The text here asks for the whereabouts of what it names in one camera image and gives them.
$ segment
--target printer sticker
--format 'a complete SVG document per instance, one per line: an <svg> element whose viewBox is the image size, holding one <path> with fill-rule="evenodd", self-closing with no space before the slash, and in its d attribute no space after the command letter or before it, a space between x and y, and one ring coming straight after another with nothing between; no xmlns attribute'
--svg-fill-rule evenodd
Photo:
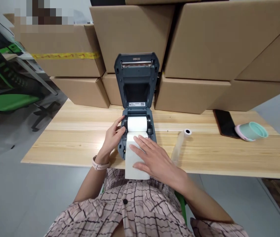
<svg viewBox="0 0 280 237"><path fill-rule="evenodd" d="M145 106L145 102L132 102L132 103L129 103L129 107L133 107L133 106L136 106L136 107Z"/></svg>

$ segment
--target plaid shirt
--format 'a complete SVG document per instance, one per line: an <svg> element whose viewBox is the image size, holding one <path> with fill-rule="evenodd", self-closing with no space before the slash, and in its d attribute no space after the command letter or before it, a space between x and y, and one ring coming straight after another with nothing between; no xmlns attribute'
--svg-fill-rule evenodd
<svg viewBox="0 0 280 237"><path fill-rule="evenodd" d="M192 233L172 188L153 178L124 179L117 169L107 169L101 195L71 204L45 236L111 236L121 221L125 236L247 236L237 224L193 218Z"/></svg>

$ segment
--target woman's right hand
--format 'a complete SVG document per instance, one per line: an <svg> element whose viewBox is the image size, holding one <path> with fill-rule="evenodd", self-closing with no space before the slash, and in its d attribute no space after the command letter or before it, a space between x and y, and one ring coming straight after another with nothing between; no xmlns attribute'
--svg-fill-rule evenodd
<svg viewBox="0 0 280 237"><path fill-rule="evenodd" d="M185 185L186 181L189 180L187 173L176 167L166 151L156 142L141 135L139 137L134 136L134 141L144 152L134 145L130 145L130 148L144 163L137 162L133 165L133 168L144 171L156 180L172 187L176 191L180 191L181 186Z"/></svg>

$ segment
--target brown cardboard box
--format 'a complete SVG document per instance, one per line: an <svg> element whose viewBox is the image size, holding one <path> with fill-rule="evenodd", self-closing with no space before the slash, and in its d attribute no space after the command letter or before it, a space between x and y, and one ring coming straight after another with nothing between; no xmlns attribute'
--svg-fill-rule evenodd
<svg viewBox="0 0 280 237"><path fill-rule="evenodd" d="M101 80L106 89L110 104L122 106L116 74L108 74L107 72L105 72L105 74L101 77Z"/></svg>
<svg viewBox="0 0 280 237"><path fill-rule="evenodd" d="M171 4L186 2L201 2L201 0L126 0L126 5Z"/></svg>
<svg viewBox="0 0 280 237"><path fill-rule="evenodd" d="M155 52L163 64L174 5L90 7L107 73L119 53Z"/></svg>
<svg viewBox="0 0 280 237"><path fill-rule="evenodd" d="M162 75L155 109L201 114L230 86L224 81L175 79Z"/></svg>
<svg viewBox="0 0 280 237"><path fill-rule="evenodd" d="M280 82L231 81L208 109L248 111L280 94Z"/></svg>
<svg viewBox="0 0 280 237"><path fill-rule="evenodd" d="M280 81L280 35L236 80Z"/></svg>
<svg viewBox="0 0 280 237"><path fill-rule="evenodd" d="M99 52L94 25L19 25L15 40L31 54ZM99 77L105 72L102 57L96 59L36 59L49 76Z"/></svg>
<svg viewBox="0 0 280 237"><path fill-rule="evenodd" d="M12 32L13 34L15 34L15 27L14 27L14 26L10 27L9 29L11 30L11 32Z"/></svg>
<svg viewBox="0 0 280 237"><path fill-rule="evenodd" d="M100 78L50 78L74 103L108 108L110 102Z"/></svg>
<svg viewBox="0 0 280 237"><path fill-rule="evenodd" d="M280 35L280 0L187 3L166 77L234 80Z"/></svg>
<svg viewBox="0 0 280 237"><path fill-rule="evenodd" d="M10 21L13 25L15 24L15 13L4 13L4 17L6 17L7 20Z"/></svg>

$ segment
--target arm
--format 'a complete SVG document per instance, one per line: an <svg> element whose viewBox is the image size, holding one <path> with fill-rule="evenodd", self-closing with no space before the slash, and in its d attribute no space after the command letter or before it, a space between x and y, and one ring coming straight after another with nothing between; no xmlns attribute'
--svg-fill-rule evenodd
<svg viewBox="0 0 280 237"><path fill-rule="evenodd" d="M123 120L123 118L124 116L118 118L107 130L104 144L95 158L95 162L97 164L108 164L110 153L117 147L121 136L126 131L125 127L118 129L118 124ZM106 170L95 170L91 167L73 202L81 202L90 198L96 198L103 186L105 176Z"/></svg>
<svg viewBox="0 0 280 237"><path fill-rule="evenodd" d="M185 171L174 165L163 148L142 136L134 137L134 140L144 151L130 145L131 150L144 161L135 163L134 168L147 172L181 193L197 219L234 223L229 214L212 197L195 185Z"/></svg>

